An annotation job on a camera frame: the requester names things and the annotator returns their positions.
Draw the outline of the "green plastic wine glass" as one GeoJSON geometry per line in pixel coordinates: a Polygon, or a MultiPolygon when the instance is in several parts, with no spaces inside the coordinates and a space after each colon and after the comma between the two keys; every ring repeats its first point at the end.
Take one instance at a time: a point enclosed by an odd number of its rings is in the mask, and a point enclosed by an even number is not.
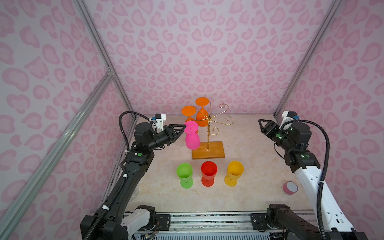
{"type": "Polygon", "coordinates": [[[188,163],[182,163],[177,167],[177,176],[182,188],[189,189],[193,186],[193,167],[188,163]]]}

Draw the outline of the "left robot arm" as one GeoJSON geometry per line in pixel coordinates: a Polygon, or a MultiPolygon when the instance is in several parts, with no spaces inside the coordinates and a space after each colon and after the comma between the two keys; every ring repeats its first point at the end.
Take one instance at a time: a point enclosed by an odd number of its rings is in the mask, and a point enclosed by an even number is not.
{"type": "Polygon", "coordinates": [[[140,205],[125,216],[126,207],[148,171],[155,151],[176,142],[183,135],[186,125],[164,125],[166,117],[163,114],[143,118],[146,121],[135,127],[133,144],[130,145],[127,136],[123,135],[128,148],[120,163],[122,174],[116,185],[96,212],[81,221],[84,240],[128,240],[140,229],[156,231],[159,226],[154,207],[140,205]]]}

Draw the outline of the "pink plastic wine glass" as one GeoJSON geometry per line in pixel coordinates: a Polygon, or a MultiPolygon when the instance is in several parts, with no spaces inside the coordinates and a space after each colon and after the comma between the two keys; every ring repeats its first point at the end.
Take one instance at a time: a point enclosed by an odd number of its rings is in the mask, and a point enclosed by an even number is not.
{"type": "Polygon", "coordinates": [[[199,126],[195,121],[185,122],[186,128],[184,133],[186,134],[186,146],[190,150],[196,150],[200,147],[201,141],[198,135],[199,126]]]}

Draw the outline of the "orange wine glass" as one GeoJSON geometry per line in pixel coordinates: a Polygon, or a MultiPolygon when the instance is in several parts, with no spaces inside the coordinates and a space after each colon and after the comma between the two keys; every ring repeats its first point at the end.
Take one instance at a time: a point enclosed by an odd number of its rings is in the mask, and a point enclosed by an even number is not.
{"type": "Polygon", "coordinates": [[[205,109],[205,106],[207,106],[210,103],[209,99],[205,97],[201,97],[196,99],[196,105],[200,106],[201,108],[198,110],[196,115],[196,122],[199,125],[199,127],[207,127],[208,122],[206,120],[206,117],[208,117],[208,112],[205,109]]]}
{"type": "Polygon", "coordinates": [[[196,113],[196,108],[193,106],[186,106],[182,109],[182,114],[186,117],[188,117],[185,120],[185,133],[187,135],[194,135],[197,134],[199,131],[199,126],[196,122],[196,120],[192,117],[196,113]]]}

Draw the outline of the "wooden rack base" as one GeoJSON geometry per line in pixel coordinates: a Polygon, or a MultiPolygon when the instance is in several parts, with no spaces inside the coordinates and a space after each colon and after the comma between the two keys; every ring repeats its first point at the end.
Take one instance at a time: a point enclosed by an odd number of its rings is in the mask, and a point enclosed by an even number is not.
{"type": "Polygon", "coordinates": [[[223,159],[225,151],[223,142],[203,142],[196,150],[192,150],[192,159],[223,159]]]}

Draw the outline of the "gold wire glass rack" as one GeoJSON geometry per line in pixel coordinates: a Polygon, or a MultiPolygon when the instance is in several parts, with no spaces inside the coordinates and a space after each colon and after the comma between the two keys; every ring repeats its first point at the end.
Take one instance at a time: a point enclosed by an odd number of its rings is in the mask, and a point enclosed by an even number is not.
{"type": "Polygon", "coordinates": [[[219,128],[217,128],[217,127],[212,128],[211,127],[212,123],[219,124],[219,125],[226,125],[226,126],[232,125],[234,123],[234,119],[232,117],[230,117],[230,116],[225,117],[225,122],[219,122],[219,121],[216,120],[216,117],[219,117],[219,116],[223,115],[224,113],[226,113],[229,110],[229,106],[227,104],[221,103],[219,105],[219,108],[223,110],[219,114],[213,114],[212,111],[211,111],[211,107],[212,107],[212,103],[211,102],[207,106],[205,106],[205,109],[208,112],[208,117],[206,117],[206,120],[208,122],[208,126],[206,127],[207,128],[207,141],[206,142],[208,142],[208,143],[211,142],[210,141],[210,137],[211,136],[216,136],[216,135],[218,135],[220,133],[219,128]]]}

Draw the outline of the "yellow plastic wine glass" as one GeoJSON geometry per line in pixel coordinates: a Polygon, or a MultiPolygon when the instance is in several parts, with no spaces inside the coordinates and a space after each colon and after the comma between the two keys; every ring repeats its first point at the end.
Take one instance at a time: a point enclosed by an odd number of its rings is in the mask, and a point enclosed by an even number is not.
{"type": "Polygon", "coordinates": [[[238,183],[238,179],[244,173],[244,166],[238,161],[232,161],[227,168],[227,175],[225,176],[225,184],[229,187],[234,187],[238,183]]]}

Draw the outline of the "orange wine glass front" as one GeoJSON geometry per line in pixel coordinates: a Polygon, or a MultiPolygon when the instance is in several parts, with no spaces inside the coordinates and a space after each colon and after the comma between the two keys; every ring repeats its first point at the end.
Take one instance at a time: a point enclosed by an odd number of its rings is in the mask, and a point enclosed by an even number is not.
{"type": "Polygon", "coordinates": [[[186,106],[182,109],[182,114],[186,117],[188,117],[185,120],[185,133],[187,135],[194,135],[197,134],[199,131],[199,126],[196,122],[196,120],[192,117],[196,113],[196,108],[193,106],[186,106]]]}

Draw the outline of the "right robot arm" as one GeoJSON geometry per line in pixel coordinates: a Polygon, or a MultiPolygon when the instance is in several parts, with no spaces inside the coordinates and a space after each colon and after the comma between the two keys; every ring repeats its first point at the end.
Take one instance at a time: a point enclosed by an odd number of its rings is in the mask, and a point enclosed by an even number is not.
{"type": "Polygon", "coordinates": [[[261,132],[285,151],[284,160],[303,186],[317,218],[317,226],[304,220],[287,205],[270,204],[266,212],[266,225],[271,229],[283,227],[285,236],[299,240],[366,240],[346,218],[327,183],[330,157],[330,139],[317,123],[294,117],[281,126],[272,120],[259,120],[261,132]],[[308,150],[312,132],[318,128],[326,142],[324,164],[308,150]]]}

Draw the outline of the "red plastic wine glass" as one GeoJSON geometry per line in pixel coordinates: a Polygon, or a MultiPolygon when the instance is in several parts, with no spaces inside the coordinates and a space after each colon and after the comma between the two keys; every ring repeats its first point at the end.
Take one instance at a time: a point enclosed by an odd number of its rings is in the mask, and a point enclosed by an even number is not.
{"type": "Polygon", "coordinates": [[[202,172],[202,184],[205,187],[211,187],[214,185],[215,176],[218,172],[218,167],[214,162],[206,161],[201,166],[202,172]]]}

